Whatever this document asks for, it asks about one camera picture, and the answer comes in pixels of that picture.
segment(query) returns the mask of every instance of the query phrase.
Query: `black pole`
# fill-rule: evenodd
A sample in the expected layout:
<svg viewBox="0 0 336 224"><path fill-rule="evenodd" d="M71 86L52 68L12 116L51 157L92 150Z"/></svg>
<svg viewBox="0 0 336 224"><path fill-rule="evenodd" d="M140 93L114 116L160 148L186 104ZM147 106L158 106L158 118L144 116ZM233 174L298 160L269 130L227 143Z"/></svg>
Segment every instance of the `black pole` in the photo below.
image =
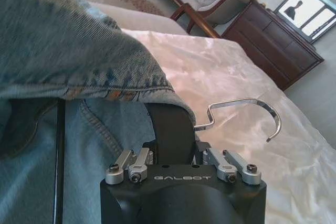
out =
<svg viewBox="0 0 336 224"><path fill-rule="evenodd" d="M63 218L63 190L64 190L64 146L65 146L65 100L57 103L56 124L56 160L55 160L55 186L53 223L62 224Z"/></svg>

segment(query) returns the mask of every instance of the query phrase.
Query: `bolt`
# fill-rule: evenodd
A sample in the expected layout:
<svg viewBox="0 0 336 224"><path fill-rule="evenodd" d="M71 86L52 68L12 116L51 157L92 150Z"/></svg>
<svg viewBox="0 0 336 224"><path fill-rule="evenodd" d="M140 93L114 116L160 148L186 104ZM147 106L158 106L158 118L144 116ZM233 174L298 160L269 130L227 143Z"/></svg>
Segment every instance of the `bolt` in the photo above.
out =
<svg viewBox="0 0 336 224"><path fill-rule="evenodd" d="M246 166L246 169L250 172L250 173L256 173L257 172L257 166L254 164L248 164Z"/></svg>
<svg viewBox="0 0 336 224"><path fill-rule="evenodd" d="M119 171L119 165L117 163L114 163L114 164L110 165L109 171L112 172L112 173L115 173L115 172Z"/></svg>
<svg viewBox="0 0 336 224"><path fill-rule="evenodd" d="M133 182L133 183L139 183L140 182L140 180L141 180L141 174L140 173L134 173L134 174L132 174L132 176L131 176L131 181Z"/></svg>
<svg viewBox="0 0 336 224"><path fill-rule="evenodd" d="M226 176L226 180L228 181L228 182L230 182L230 183L234 183L234 182L236 182L236 175L234 175L234 174L228 174L227 176Z"/></svg>

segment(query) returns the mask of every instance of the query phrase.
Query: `window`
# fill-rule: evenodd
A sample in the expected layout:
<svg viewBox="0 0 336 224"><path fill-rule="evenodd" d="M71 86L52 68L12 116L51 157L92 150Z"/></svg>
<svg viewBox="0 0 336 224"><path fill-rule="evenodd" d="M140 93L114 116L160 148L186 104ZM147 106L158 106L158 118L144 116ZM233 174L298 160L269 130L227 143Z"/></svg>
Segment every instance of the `window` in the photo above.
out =
<svg viewBox="0 0 336 224"><path fill-rule="evenodd" d="M336 22L336 8L326 0L287 0L279 13L309 42L314 42Z"/></svg>

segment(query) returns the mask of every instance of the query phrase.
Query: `jeans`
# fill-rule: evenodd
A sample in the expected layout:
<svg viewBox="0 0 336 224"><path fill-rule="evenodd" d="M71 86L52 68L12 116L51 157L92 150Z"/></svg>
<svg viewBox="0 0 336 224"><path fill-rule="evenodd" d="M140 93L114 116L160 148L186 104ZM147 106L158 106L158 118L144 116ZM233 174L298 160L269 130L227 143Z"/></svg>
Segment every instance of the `jeans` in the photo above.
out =
<svg viewBox="0 0 336 224"><path fill-rule="evenodd" d="M64 223L100 223L105 169L155 139L144 103L194 114L146 48L85 0L0 4L0 223L52 220L56 98L67 100Z"/></svg>

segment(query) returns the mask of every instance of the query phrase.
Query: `bed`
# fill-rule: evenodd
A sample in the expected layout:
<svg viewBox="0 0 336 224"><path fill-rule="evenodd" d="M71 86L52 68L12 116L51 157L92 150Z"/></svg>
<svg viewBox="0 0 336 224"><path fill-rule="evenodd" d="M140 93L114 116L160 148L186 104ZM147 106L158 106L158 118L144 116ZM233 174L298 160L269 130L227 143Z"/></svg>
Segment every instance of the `bed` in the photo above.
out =
<svg viewBox="0 0 336 224"><path fill-rule="evenodd" d="M279 112L282 130L269 143L274 121L255 105L218 109L215 126L198 133L260 168L268 187L266 223L336 223L336 150L237 43L188 36L165 17L93 5L147 47L198 124L208 122L208 105L232 99L258 98Z"/></svg>

